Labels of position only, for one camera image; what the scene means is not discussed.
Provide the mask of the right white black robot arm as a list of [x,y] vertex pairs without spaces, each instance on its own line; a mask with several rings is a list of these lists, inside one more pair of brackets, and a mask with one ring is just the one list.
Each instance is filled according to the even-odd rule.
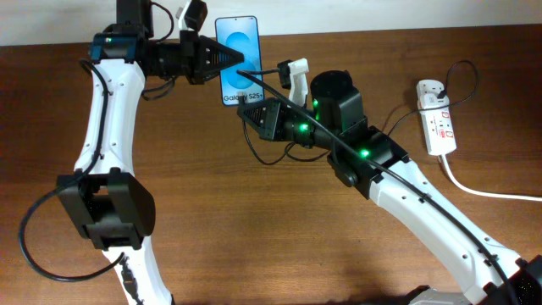
[[447,200],[407,152],[368,125],[362,95],[346,71],[318,75],[310,85],[312,108],[300,106],[256,73],[240,74],[271,93],[238,114],[266,141],[291,141],[329,151],[335,176],[399,219],[445,266],[459,292],[419,286],[404,304],[539,304],[541,258],[522,259],[491,238]]

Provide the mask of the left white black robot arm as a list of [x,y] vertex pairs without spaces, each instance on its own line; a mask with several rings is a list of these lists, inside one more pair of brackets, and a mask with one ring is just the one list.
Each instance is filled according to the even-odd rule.
[[94,35],[89,65],[94,83],[86,139],[59,199],[84,239],[114,265],[128,303],[172,304],[152,250],[156,208],[135,178],[133,140],[138,102],[147,77],[184,76],[201,85],[243,60],[243,55],[199,35],[207,17],[203,1],[189,1],[174,25],[176,43],[154,40],[152,4],[119,1],[117,20]]

